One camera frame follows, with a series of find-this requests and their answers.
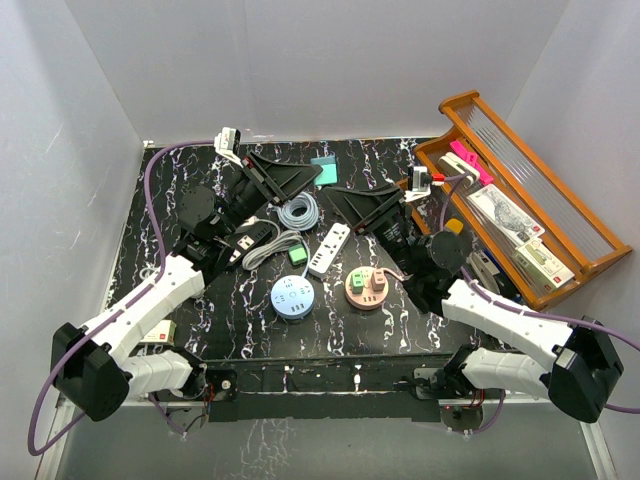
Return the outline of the pink small adapter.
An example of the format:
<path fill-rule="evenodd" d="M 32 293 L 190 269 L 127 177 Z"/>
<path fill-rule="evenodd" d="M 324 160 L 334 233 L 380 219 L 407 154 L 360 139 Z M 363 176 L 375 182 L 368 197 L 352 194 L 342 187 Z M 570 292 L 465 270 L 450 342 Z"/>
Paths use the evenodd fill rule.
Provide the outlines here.
<path fill-rule="evenodd" d="M 387 279 L 382 269 L 374 269 L 370 277 L 371 288 L 375 292 L 381 292 L 387 287 Z"/>

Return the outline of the blue round power strip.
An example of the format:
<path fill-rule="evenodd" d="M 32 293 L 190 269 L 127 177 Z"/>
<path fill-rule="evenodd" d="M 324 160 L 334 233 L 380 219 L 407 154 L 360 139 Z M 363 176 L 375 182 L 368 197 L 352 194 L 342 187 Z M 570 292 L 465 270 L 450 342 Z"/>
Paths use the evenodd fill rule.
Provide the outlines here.
<path fill-rule="evenodd" d="M 315 292 L 312 284 L 300 275 L 281 277 L 273 285 L 270 301 L 275 313 L 285 320 L 299 320 L 314 307 Z"/>

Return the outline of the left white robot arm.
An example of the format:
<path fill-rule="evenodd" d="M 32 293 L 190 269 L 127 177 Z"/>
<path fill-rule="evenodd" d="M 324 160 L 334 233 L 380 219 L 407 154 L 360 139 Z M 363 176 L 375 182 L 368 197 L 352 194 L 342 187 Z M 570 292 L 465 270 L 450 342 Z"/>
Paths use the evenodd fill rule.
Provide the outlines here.
<path fill-rule="evenodd" d="M 281 205 L 320 174 L 317 165 L 288 164 L 250 153 L 231 177 L 228 199 L 197 185 L 181 199 L 181 236 L 157 276 L 80 327 L 64 324 L 54 334 L 54 386 L 93 421 L 111 416 L 133 397 L 174 390 L 186 399 L 206 387 L 204 363 L 172 348 L 135 359 L 131 353 L 161 320 L 202 293 L 227 269 L 237 229 L 266 204 Z"/>

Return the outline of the yellow cube adapter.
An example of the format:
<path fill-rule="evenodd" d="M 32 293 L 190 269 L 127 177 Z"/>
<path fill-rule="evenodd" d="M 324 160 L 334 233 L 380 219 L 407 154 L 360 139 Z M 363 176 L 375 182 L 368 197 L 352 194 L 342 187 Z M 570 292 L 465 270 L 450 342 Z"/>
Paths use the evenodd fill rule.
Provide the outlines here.
<path fill-rule="evenodd" d="M 459 235 L 464 229 L 464 224 L 456 218 L 451 218 L 445 222 L 444 229 L 446 231 Z"/>

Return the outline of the teal cube adapter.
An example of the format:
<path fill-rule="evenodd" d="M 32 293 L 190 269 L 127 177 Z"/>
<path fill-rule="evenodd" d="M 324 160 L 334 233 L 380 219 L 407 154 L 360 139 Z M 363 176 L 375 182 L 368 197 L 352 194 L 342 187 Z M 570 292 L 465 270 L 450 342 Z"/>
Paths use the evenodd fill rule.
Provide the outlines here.
<path fill-rule="evenodd" d="M 338 183 L 338 168 L 335 155 L 313 158 L 311 164 L 320 166 L 322 169 L 321 173 L 314 179 L 316 187 L 320 188 Z"/>

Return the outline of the pink round power strip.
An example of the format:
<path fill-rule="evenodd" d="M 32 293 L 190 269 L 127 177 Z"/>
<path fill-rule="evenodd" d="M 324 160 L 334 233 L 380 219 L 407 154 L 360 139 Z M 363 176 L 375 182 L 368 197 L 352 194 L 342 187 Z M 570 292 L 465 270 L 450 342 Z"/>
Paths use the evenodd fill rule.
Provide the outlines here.
<path fill-rule="evenodd" d="M 362 310 L 362 311 L 370 311 L 370 310 L 374 310 L 377 309 L 378 307 L 380 307 L 383 302 L 385 301 L 388 293 L 389 293 L 389 281 L 387 279 L 387 287 L 381 291 L 381 292 L 375 292 L 372 290 L 371 288 L 371 283 L 370 283 L 370 277 L 371 277 L 371 273 L 374 269 L 380 269 L 380 268 L 374 268 L 371 266 L 362 266 L 362 267 L 358 267 L 354 270 L 361 270 L 363 272 L 363 276 L 365 279 L 365 288 L 364 291 L 361 295 L 353 295 L 351 293 L 351 288 L 350 288 L 350 276 L 351 273 L 354 271 L 352 270 L 348 276 L 347 279 L 345 281 L 345 296 L 347 301 L 354 306 L 355 308 Z"/>

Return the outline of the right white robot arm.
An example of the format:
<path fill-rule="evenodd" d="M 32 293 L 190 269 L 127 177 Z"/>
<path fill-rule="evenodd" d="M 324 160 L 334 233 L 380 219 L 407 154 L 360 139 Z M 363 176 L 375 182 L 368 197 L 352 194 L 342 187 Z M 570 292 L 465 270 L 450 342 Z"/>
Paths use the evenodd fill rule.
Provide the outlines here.
<path fill-rule="evenodd" d="M 327 187 L 335 211 L 357 234 L 372 234 L 405 273 L 403 286 L 426 312 L 479 329 L 512 352 L 462 346 L 424 387 L 466 397 L 500 389 L 550 400 L 584 423 L 611 409 L 609 397 L 624 367 L 613 344 L 618 333 L 596 320 L 531 310 L 484 289 L 464 268 L 465 240 L 440 226 L 410 234 L 412 209 L 404 191 Z"/>

